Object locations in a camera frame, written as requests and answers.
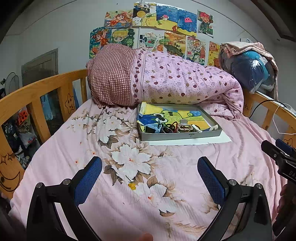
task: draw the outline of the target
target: screw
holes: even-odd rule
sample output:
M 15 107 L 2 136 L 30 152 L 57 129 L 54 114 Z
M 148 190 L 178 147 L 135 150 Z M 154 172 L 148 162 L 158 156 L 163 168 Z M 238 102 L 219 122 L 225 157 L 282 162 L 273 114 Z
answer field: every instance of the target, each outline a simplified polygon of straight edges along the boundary
M 64 185 L 68 185 L 68 184 L 70 184 L 70 182 L 71 182 L 71 180 L 69 178 L 63 180 Z
M 259 189 L 262 189 L 263 188 L 263 186 L 260 183 L 257 183 L 256 184 L 256 187 L 259 188 Z
M 42 185 L 43 185 L 43 183 L 37 183 L 37 184 L 36 184 L 36 187 L 37 187 L 37 188 L 40 188 L 40 187 L 42 187 Z
M 234 179 L 230 179 L 229 184 L 232 185 L 232 186 L 235 186 L 237 184 L 237 182 Z

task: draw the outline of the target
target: plastic bag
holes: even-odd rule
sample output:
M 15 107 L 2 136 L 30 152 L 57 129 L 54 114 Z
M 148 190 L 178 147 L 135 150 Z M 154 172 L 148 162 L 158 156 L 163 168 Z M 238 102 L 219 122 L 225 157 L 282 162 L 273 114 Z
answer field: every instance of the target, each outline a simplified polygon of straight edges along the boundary
M 267 91 L 274 88 L 275 73 L 270 61 L 255 51 L 228 57 L 221 48 L 219 63 L 224 71 L 235 77 L 251 93 L 255 93 L 260 86 Z

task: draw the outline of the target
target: hand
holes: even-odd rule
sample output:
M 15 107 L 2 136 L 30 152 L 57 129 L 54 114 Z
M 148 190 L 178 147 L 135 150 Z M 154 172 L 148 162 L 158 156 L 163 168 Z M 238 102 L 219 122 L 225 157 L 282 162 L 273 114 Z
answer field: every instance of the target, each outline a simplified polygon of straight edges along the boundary
M 276 212 L 279 213 L 281 211 L 281 209 L 283 208 L 283 206 L 285 205 L 285 194 L 286 194 L 286 190 L 287 190 L 287 184 L 285 184 L 283 186 L 283 188 L 281 189 L 280 195 L 281 195 L 281 199 L 279 200 L 279 205 L 276 208 Z M 296 196 L 293 197 L 292 199 L 293 204 L 296 205 Z
M 153 236 L 151 234 L 144 234 L 137 241 L 153 241 Z

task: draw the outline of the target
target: wooden bed frame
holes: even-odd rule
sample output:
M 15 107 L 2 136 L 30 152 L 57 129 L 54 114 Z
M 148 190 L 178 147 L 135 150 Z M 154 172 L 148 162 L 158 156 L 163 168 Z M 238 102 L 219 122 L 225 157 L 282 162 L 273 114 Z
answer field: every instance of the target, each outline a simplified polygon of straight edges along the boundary
M 37 134 L 42 143 L 50 138 L 50 132 L 43 114 L 40 97 L 52 90 L 57 89 L 59 104 L 64 122 L 76 111 L 74 104 L 72 82 L 80 79 L 82 102 L 87 100 L 86 94 L 87 69 L 77 70 L 65 74 L 55 75 L 43 80 L 29 84 L 0 100 L 0 125 L 7 121 L 22 107 L 27 106 L 28 112 L 34 121 Z M 267 98 L 259 93 L 250 94 L 244 91 L 243 114 L 249 116 L 254 102 L 262 102 Z M 267 130 L 278 104 L 269 101 L 262 104 L 268 111 L 264 119 L 262 128 Z M 288 133 L 296 133 L 296 118 L 289 111 L 280 107 L 277 115 L 289 124 Z M 285 142 L 290 145 L 293 141 L 296 145 L 296 137 L 286 135 Z M 13 154 L 2 128 L 0 128 L 0 191 L 8 198 L 12 198 L 13 192 L 20 184 L 24 175 L 24 169 Z

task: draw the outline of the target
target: white paper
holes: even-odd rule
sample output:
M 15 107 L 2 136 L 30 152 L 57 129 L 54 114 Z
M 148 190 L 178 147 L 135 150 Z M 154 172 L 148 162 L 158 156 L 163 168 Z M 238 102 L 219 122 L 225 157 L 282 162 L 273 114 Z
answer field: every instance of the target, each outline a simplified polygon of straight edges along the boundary
M 220 136 L 217 137 L 202 137 L 202 138 L 191 138 L 191 139 L 180 139 L 180 140 L 164 140 L 164 141 L 145 141 L 150 146 L 184 146 L 184 145 L 205 145 L 215 143 L 231 142 L 232 140 L 224 131 L 221 132 Z

